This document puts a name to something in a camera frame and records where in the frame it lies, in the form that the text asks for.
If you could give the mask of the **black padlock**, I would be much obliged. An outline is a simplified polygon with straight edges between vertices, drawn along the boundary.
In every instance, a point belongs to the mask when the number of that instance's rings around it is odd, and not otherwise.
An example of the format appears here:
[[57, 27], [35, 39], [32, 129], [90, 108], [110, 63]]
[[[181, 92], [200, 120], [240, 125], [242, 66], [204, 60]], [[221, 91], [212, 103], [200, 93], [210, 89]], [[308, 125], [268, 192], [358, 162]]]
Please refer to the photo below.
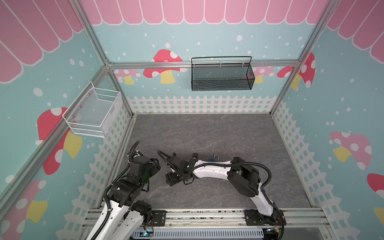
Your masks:
[[195, 152], [194, 149], [191, 150], [192, 153], [192, 159], [198, 159], [199, 154]]

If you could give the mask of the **blue padlock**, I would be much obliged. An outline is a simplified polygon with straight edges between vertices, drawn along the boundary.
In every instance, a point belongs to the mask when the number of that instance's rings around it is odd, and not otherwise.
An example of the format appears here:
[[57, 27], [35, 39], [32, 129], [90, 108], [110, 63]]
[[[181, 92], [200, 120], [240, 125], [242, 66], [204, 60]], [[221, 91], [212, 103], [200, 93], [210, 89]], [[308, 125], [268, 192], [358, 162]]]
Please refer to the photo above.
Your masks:
[[219, 156], [214, 155], [212, 158], [209, 159], [209, 162], [218, 163], [219, 162]]

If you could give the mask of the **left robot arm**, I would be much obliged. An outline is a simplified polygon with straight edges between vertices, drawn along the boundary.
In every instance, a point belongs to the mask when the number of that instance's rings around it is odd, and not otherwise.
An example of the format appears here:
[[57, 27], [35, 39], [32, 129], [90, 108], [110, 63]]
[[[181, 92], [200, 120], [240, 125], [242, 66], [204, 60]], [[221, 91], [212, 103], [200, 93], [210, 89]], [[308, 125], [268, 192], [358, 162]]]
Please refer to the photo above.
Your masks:
[[161, 166], [136, 150], [139, 142], [128, 153], [128, 166], [104, 190], [105, 205], [88, 240], [130, 240], [136, 229], [152, 223], [151, 205], [135, 199], [149, 191], [150, 178]]

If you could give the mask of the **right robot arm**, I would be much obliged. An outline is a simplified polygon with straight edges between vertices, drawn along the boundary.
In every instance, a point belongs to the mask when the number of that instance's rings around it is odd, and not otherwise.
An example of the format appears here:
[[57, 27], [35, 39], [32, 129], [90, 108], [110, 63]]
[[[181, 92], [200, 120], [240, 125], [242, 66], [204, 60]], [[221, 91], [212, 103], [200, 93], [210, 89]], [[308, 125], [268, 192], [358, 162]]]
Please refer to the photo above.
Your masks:
[[256, 206], [256, 216], [262, 225], [286, 225], [283, 211], [268, 197], [266, 186], [272, 180], [271, 170], [263, 164], [246, 162], [234, 157], [227, 162], [206, 162], [193, 153], [189, 161], [180, 159], [175, 153], [168, 155], [160, 150], [159, 157], [165, 161], [171, 172], [166, 175], [166, 183], [174, 186], [180, 182], [190, 185], [196, 179], [212, 178], [226, 180], [235, 190], [249, 197]]

